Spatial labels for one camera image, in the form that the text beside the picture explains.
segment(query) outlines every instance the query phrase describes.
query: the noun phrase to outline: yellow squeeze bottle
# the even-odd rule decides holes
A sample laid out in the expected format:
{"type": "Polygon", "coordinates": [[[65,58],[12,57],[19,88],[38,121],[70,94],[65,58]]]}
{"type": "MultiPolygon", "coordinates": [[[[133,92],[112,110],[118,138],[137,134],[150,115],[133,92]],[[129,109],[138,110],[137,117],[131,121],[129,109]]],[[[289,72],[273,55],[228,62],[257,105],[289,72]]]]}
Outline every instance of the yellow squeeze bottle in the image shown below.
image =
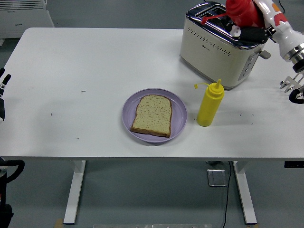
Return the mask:
{"type": "Polygon", "coordinates": [[[197,122],[200,126],[209,126],[219,108],[220,102],[224,97],[224,87],[220,82],[221,80],[219,79],[218,82],[208,85],[206,89],[197,116],[197,122]]]}

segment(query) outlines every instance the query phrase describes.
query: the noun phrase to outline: cream toaster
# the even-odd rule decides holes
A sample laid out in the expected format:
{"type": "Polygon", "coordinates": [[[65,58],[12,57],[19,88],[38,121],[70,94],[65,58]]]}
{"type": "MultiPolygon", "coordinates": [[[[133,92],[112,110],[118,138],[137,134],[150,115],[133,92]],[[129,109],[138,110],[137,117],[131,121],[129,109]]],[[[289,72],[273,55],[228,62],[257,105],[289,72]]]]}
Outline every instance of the cream toaster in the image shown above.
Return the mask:
{"type": "Polygon", "coordinates": [[[217,2],[204,2],[186,13],[180,56],[211,82],[232,89],[250,74],[259,55],[264,57],[265,44],[241,41],[232,37],[227,25],[233,24],[228,16],[208,20],[203,17],[226,13],[226,7],[217,2]]]}

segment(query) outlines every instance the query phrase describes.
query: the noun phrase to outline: floor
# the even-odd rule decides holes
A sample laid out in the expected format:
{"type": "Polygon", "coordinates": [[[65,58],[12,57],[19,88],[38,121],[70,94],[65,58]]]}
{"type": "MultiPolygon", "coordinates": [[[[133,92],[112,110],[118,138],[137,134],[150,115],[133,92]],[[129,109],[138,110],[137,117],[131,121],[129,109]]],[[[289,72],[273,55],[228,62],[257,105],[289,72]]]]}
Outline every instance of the floor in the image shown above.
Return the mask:
{"type": "MultiPolygon", "coordinates": [[[[48,0],[48,10],[55,27],[181,29],[185,12],[199,3],[48,0]]],[[[304,31],[304,2],[281,3],[293,28],[304,31]]],[[[0,66],[5,66],[17,43],[18,39],[4,41],[0,66]]],[[[73,175],[70,161],[25,162],[23,173],[7,186],[7,203],[15,214],[9,227],[52,228],[65,214],[73,175]]],[[[221,228],[228,188],[208,185],[210,168],[224,169],[228,180],[227,161],[216,166],[205,161],[88,161],[76,224],[62,227],[209,224],[221,228]]],[[[246,174],[259,228],[304,228],[304,169],[285,169],[284,161],[258,161],[246,174]]],[[[225,227],[247,227],[233,171],[225,227]]]]}

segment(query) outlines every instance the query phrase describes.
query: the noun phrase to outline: cable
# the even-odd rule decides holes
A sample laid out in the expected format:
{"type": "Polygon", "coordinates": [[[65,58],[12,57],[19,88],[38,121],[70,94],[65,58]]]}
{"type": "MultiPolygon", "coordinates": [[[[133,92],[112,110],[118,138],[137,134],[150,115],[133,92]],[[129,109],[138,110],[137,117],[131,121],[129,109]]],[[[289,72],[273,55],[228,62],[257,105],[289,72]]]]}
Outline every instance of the cable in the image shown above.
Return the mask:
{"type": "Polygon", "coordinates": [[[283,12],[282,12],[282,13],[285,13],[285,9],[284,9],[284,7],[283,7],[282,4],[281,4],[281,0],[279,0],[279,4],[280,4],[280,6],[281,6],[282,9],[283,9],[283,12]]]}
{"type": "Polygon", "coordinates": [[[226,225],[226,220],[227,220],[227,207],[228,207],[228,195],[229,195],[229,184],[230,184],[230,178],[231,178],[231,164],[229,162],[229,167],[230,167],[230,173],[229,173],[229,179],[228,179],[228,185],[227,185],[227,198],[226,198],[226,207],[225,207],[225,220],[223,224],[223,228],[226,225]]]}

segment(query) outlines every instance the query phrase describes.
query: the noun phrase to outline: white table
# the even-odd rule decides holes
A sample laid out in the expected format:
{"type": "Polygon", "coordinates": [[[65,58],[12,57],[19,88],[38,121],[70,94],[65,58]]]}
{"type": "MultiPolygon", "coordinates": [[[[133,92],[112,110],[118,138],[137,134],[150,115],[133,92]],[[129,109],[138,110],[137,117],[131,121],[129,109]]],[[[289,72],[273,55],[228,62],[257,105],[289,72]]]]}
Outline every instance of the white table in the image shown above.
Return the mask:
{"type": "Polygon", "coordinates": [[[181,38],[176,29],[30,28],[20,39],[5,65],[12,78],[1,156],[75,160],[64,223],[75,221],[85,160],[240,161],[246,223],[256,218],[241,162],[303,160],[304,107],[279,89],[295,73],[278,46],[266,44],[272,57],[259,58],[249,78],[226,91],[212,125],[201,127],[195,119],[205,87],[193,85],[205,80],[181,60],[181,38]],[[146,88],[175,93],[188,110],[181,134],[161,145],[138,140],[122,123],[125,101],[146,88]]]}

